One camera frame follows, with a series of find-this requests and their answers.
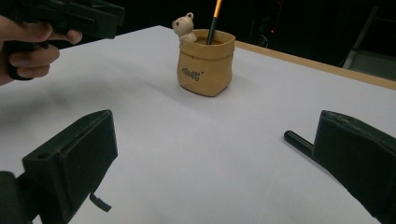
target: orange pencil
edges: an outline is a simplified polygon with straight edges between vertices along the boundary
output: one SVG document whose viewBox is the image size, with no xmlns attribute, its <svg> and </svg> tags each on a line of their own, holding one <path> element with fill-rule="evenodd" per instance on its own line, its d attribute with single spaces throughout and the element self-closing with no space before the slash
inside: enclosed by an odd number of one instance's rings
<svg viewBox="0 0 396 224">
<path fill-rule="evenodd" d="M 215 14 L 213 15 L 212 25 L 210 26 L 209 35 L 207 36 L 206 44 L 211 45 L 213 40 L 213 35 L 215 34 L 216 30 L 216 23 L 218 22 L 219 11 L 221 6 L 221 0 L 218 0 L 216 3 Z"/>
</svg>

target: person's hand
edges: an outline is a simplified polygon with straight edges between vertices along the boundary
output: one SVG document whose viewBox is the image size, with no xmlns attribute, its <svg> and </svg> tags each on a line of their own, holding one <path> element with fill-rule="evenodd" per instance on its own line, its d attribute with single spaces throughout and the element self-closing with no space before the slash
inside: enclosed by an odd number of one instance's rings
<svg viewBox="0 0 396 224">
<path fill-rule="evenodd" d="M 39 43 L 48 39 L 62 39 L 77 44 L 81 38 L 82 33 L 77 31 L 58 35 L 53 32 L 48 23 L 28 24 L 0 16 L 0 86 L 13 80 L 7 72 L 8 63 L 18 68 L 17 73 L 20 77 L 43 77 L 49 72 L 50 64 L 60 55 L 59 50 L 52 45 L 49 45 L 48 49 L 35 45 L 35 50 L 32 52 L 14 52 L 7 56 L 4 48 L 5 41 Z"/>
</svg>

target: ceramic pen holder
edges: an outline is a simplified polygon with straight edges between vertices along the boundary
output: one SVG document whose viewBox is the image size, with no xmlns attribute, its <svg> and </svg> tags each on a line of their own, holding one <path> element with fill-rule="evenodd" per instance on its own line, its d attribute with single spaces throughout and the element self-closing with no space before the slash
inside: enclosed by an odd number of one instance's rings
<svg viewBox="0 0 396 224">
<path fill-rule="evenodd" d="M 193 30 L 196 41 L 180 42 L 177 79 L 181 87 L 203 96 L 216 96 L 231 82 L 235 36 L 216 31 L 211 45 L 208 30 Z"/>
</svg>

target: white table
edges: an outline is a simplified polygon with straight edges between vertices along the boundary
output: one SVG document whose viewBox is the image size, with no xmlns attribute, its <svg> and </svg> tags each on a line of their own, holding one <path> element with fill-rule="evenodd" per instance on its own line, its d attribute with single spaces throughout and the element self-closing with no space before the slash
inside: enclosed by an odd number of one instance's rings
<svg viewBox="0 0 396 224">
<path fill-rule="evenodd" d="M 396 91 L 236 49 L 217 97 L 177 83 L 178 39 L 152 27 L 63 49 L 50 75 L 0 88 L 0 170 L 80 117 L 111 109 L 119 156 L 70 223 L 378 223 L 283 140 L 313 143 L 321 110 L 396 136 Z"/>
</svg>

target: wooden table edge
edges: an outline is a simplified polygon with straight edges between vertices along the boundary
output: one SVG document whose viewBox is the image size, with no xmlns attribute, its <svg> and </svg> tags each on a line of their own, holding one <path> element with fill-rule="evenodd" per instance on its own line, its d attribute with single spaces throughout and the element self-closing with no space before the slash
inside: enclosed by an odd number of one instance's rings
<svg viewBox="0 0 396 224">
<path fill-rule="evenodd" d="M 249 50 L 249 51 L 259 53 L 262 55 L 266 55 L 269 57 L 277 58 L 277 59 L 285 61 L 285 62 L 297 63 L 299 65 L 304 65 L 307 67 L 318 69 L 320 71 L 329 72 L 329 73 L 332 73 L 332 74 L 335 74 L 335 75 L 338 75 L 341 77 L 352 78 L 352 79 L 355 79 L 358 81 L 370 83 L 370 84 L 373 84 L 376 86 L 380 86 L 380 87 L 384 87 L 384 88 L 388 88 L 388 89 L 396 91 L 396 81 L 392 81 L 392 80 L 385 79 L 382 77 L 375 77 L 375 76 L 371 76 L 371 75 L 367 75 L 367 74 L 363 74 L 363 73 L 359 73 L 359 72 L 355 72 L 355 71 L 351 71 L 351 70 L 346 70 L 344 68 L 336 67 L 336 66 L 329 65 L 326 63 L 315 62 L 315 61 L 308 60 L 305 58 L 297 57 L 294 55 L 275 51 L 272 49 L 265 49 L 262 47 L 254 46 L 254 45 L 240 42 L 240 41 L 235 41 L 235 46 L 240 49 L 245 49 L 245 50 Z"/>
</svg>

